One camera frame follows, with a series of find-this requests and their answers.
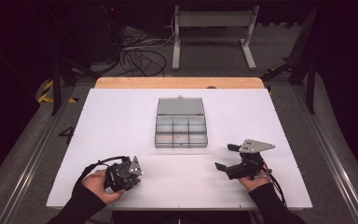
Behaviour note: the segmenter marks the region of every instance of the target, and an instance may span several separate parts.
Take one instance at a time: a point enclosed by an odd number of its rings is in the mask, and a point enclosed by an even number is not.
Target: hand
[[[106,190],[103,186],[106,180],[106,170],[100,170],[95,172],[92,175],[87,176],[82,185],[97,195],[104,203],[109,204],[113,203],[121,198],[121,195],[124,194],[125,190],[122,189],[113,193],[106,193]]]
[[[262,170],[260,171],[259,175],[264,175],[265,172]],[[242,178],[238,178],[238,180],[240,181],[241,184],[243,184],[248,191],[252,191],[254,189],[257,189],[258,187],[271,183],[271,177],[266,176],[266,177],[259,177],[256,179],[251,180],[250,176],[246,176],[246,177],[242,177]]]

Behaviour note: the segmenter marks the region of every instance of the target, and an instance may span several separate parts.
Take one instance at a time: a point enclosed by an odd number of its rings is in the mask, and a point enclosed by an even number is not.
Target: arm
[[[283,205],[275,192],[270,177],[254,180],[243,177],[239,178],[239,180],[248,189],[249,195],[260,210],[266,224],[305,224],[303,219],[291,213]]]
[[[61,212],[48,224],[84,223],[107,204],[119,200],[125,190],[106,193],[103,186],[105,179],[105,170],[86,177]]]

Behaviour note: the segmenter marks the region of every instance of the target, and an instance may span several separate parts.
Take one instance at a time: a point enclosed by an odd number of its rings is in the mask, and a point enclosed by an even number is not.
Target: metal rail
[[[7,202],[7,205],[5,206],[0,216],[0,224],[11,223],[14,215],[16,214],[17,209],[19,208],[20,203],[22,201],[22,198],[24,197],[25,192],[27,191],[29,185],[31,184],[32,179],[34,178],[34,173],[36,172],[36,169],[43,158],[43,155],[48,145],[48,140],[51,137],[51,133],[57,121],[60,119],[62,111],[64,110],[67,102],[69,101],[69,98],[72,95],[73,90],[74,87],[67,87],[65,89],[65,92],[62,97],[63,105],[57,111],[57,114],[55,116],[50,117],[48,124],[39,142],[37,143],[34,153],[31,156],[31,159],[29,159],[26,167],[22,171],[20,175],[20,179],[16,185],[16,188],[13,190],[13,193],[11,194]]]
[[[345,172],[341,162],[339,161],[335,150],[326,140],[319,121],[317,120],[315,115],[312,115],[309,112],[308,107],[306,105],[305,96],[301,88],[299,86],[293,86],[293,90],[295,92],[297,100],[301,103],[302,108],[307,114],[308,120],[314,132],[316,133],[320,146],[319,149],[321,150],[324,159],[330,169],[330,172],[336,180],[337,186],[341,191],[341,194],[348,208],[350,209],[353,220],[358,223],[358,195],[356,193],[356,190],[353,187],[350,179],[348,178],[348,175]]]

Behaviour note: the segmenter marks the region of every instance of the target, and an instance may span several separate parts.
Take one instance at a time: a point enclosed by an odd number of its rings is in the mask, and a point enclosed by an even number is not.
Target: white tabletop
[[[179,95],[202,98],[206,148],[155,148],[158,98]],[[279,181],[288,207],[312,207],[267,90],[90,90],[47,206],[66,204],[86,166],[115,156],[137,156],[144,171],[141,182],[114,209],[256,209],[245,188],[214,166],[240,163],[240,155],[228,151],[227,144],[240,145],[246,138],[275,145],[261,156]]]

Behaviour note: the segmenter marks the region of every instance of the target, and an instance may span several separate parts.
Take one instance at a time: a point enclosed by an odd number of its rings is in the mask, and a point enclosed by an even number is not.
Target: gray floor
[[[185,31],[182,35],[182,61],[179,71],[171,69],[172,43],[148,50],[158,51],[165,56],[166,76],[262,77],[264,70],[282,65],[282,58],[289,55],[299,29],[299,26],[290,29],[283,25],[256,26],[251,41],[256,71],[247,69],[238,42],[246,32],[244,28],[228,28],[219,37],[211,37],[196,30]],[[153,69],[157,68],[152,67],[148,72],[153,73]],[[121,71],[118,67],[104,76],[111,77]],[[302,94],[298,93],[303,92],[304,86],[290,86],[286,81],[289,75],[283,73],[266,82],[266,85],[272,88],[272,102],[298,166],[304,173],[303,178],[313,203],[312,209],[296,211],[296,213],[307,223],[358,223],[351,214],[349,203],[343,196],[329,163],[326,162],[323,147],[311,125],[310,115],[303,107]],[[17,199],[18,206],[14,207],[7,222],[1,219],[0,223],[45,223],[58,213],[57,210],[46,207],[54,177],[67,149],[66,138],[59,137],[58,134],[70,126],[76,126],[87,94],[94,84],[94,80],[82,77],[76,87],[63,88],[64,92],[69,92],[70,97],[78,98],[79,102],[64,105],[62,113],[56,118],[50,116],[52,104],[41,104],[0,168],[0,216],[6,211],[5,206],[10,195],[16,188],[22,172],[28,167],[29,160],[36,152],[35,149],[41,146],[40,140],[46,134],[46,128],[52,121],[56,123],[51,130],[50,138],[44,144],[45,150],[40,155],[41,160],[36,163],[37,169],[35,173],[31,173],[30,185],[24,186],[26,191]],[[316,79],[314,105],[316,114],[311,117],[318,121],[328,146],[336,153],[358,195],[358,163],[338,128],[320,77]],[[109,216],[108,211],[102,211],[96,215],[96,218],[108,222]]]

